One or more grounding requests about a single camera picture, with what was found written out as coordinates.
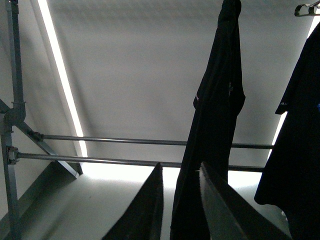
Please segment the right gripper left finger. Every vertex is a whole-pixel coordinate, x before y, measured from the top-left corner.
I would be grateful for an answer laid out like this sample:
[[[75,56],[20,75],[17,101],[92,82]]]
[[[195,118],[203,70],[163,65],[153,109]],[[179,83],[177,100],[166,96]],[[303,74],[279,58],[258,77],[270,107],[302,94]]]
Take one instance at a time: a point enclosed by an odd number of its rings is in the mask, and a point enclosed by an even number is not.
[[[157,163],[104,240],[159,240],[164,210],[163,167]]]

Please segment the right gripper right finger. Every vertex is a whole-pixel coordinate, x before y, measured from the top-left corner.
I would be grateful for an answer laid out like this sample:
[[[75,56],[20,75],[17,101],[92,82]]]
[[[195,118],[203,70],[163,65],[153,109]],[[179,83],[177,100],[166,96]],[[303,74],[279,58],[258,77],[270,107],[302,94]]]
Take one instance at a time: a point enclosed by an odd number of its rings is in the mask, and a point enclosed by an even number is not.
[[[212,240],[289,240],[206,162],[199,169],[202,207]]]

